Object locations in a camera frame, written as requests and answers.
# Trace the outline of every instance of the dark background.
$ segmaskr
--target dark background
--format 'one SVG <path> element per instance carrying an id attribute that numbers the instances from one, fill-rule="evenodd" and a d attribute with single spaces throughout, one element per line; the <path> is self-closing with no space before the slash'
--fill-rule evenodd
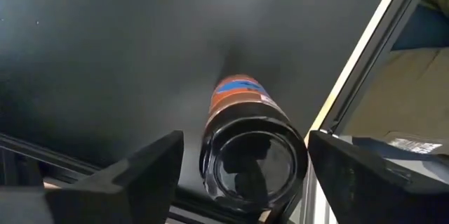
<path id="1" fill-rule="evenodd" d="M 0 0 L 0 132 L 106 166 L 181 129 L 180 186 L 203 194 L 229 45 L 305 135 L 379 2 Z"/>

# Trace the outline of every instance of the bottle label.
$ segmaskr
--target bottle label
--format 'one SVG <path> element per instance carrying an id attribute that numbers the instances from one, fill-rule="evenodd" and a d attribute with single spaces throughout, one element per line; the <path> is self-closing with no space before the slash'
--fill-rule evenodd
<path id="1" fill-rule="evenodd" d="M 239 74 L 223 79 L 215 88 L 210 100 L 207 124 L 223 109 L 246 102 L 264 103 L 284 114 L 259 82 L 252 77 Z"/>

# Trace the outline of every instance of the blue stripe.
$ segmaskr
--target blue stripe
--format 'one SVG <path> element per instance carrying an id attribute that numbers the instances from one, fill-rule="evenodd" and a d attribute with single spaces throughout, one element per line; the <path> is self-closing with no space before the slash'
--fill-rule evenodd
<path id="1" fill-rule="evenodd" d="M 261 85 L 253 83 L 248 80 L 238 80 L 238 81 L 229 82 L 229 83 L 221 86 L 217 90 L 217 93 L 224 93 L 226 91 L 231 91 L 231 90 L 234 90 L 237 88 L 247 88 L 250 90 L 259 91 L 263 94 L 267 94 L 267 92 L 263 89 L 263 87 L 261 87 Z"/>

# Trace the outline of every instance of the bottle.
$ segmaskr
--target bottle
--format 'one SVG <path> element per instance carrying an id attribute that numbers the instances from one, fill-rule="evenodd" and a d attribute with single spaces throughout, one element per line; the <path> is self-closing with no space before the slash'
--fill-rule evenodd
<path id="1" fill-rule="evenodd" d="M 213 200 L 242 212 L 280 206 L 301 190 L 307 162 L 303 138 L 254 78 L 236 74 L 220 81 L 199 167 Z"/>

